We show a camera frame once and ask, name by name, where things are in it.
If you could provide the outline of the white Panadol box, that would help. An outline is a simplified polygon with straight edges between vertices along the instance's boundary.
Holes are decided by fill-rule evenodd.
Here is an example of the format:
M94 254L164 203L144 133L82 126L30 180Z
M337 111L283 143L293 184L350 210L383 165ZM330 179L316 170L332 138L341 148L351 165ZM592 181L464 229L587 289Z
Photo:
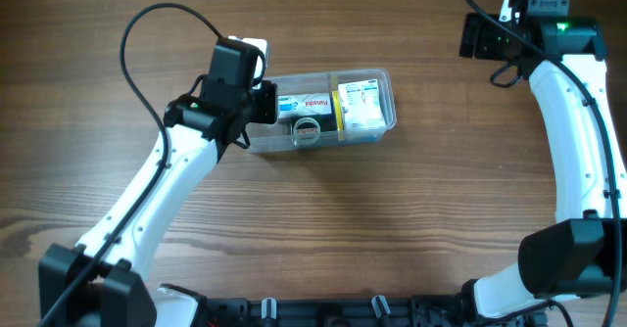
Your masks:
M330 96L324 93L281 95L278 97L278 107L279 120L291 117L326 116L333 112Z

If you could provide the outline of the green Zam-Buk box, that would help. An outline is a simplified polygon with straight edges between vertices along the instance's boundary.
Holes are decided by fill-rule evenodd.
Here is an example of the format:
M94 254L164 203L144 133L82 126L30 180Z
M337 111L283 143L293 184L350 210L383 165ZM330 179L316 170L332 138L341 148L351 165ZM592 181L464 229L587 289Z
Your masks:
M331 115L290 118L292 141L296 148L321 147L336 135L337 123Z

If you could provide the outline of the blue yellow VapoDrops box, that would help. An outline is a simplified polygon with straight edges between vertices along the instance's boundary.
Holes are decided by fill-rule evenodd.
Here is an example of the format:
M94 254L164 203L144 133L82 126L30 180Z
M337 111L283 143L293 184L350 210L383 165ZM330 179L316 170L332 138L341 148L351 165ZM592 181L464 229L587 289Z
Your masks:
M333 101L334 115L336 119L338 140L342 142L345 140L345 134L344 134L345 126L344 126L344 120L343 120L342 100L341 100L338 90L332 91L332 101Z

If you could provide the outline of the white medicine box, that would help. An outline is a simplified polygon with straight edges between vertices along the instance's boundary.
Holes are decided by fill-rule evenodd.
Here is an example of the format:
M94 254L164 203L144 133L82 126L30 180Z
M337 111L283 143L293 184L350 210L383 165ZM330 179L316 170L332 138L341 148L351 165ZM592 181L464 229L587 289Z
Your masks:
M339 84L338 92L347 130L380 128L385 125L377 79Z

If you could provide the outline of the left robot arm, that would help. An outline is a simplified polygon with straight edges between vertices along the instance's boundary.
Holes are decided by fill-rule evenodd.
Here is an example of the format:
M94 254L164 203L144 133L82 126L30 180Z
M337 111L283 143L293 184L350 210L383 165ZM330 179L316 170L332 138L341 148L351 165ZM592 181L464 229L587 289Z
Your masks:
M250 145L250 123L278 119L264 78L268 44L221 37L200 95L182 94L159 118L154 148L111 209L73 248L52 245L38 266L43 326L196 326L205 297L146 286L154 254L188 195L227 147Z

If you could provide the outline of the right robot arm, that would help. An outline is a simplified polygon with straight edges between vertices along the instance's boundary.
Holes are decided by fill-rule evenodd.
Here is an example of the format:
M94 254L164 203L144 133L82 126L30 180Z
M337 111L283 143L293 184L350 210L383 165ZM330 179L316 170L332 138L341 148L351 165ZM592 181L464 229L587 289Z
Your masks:
M525 237L514 264L468 285L469 318L498 323L560 302L608 296L610 325L626 289L626 168L606 97L599 22L569 0L473 6L459 52L498 61L529 84L545 123L556 186L555 223Z

